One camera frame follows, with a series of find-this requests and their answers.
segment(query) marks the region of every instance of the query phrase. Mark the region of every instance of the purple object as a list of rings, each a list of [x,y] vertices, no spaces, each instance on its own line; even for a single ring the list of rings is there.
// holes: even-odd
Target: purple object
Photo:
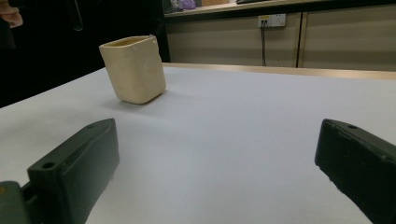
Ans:
[[[181,9],[195,9],[194,0],[178,0],[178,7]]]

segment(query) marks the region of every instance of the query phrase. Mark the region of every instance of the dark background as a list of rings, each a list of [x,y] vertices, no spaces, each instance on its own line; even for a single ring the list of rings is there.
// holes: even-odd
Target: dark background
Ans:
[[[32,0],[23,25],[11,29],[15,49],[0,49],[0,107],[105,67],[99,46],[133,35],[157,36],[170,62],[162,0],[78,0],[84,28],[72,28],[64,1]]]

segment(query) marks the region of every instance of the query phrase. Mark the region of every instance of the cup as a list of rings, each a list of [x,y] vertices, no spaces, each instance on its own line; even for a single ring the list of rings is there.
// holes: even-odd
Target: cup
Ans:
[[[113,86],[121,101],[143,105],[166,89],[157,38],[131,36],[99,46]]]

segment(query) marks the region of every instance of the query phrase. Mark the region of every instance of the ceramic cup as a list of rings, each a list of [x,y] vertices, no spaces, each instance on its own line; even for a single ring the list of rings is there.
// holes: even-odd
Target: ceramic cup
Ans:
[[[117,97],[131,104],[150,102],[165,91],[163,63],[155,36],[131,36],[99,46]]]

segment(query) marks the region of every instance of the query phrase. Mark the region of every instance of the screw hole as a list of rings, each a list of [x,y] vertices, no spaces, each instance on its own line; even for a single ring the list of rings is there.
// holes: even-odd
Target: screw hole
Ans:
[[[55,166],[55,162],[47,162],[43,166],[41,166],[43,169],[49,169]]]
[[[4,194],[7,191],[6,187],[0,186],[0,194]]]

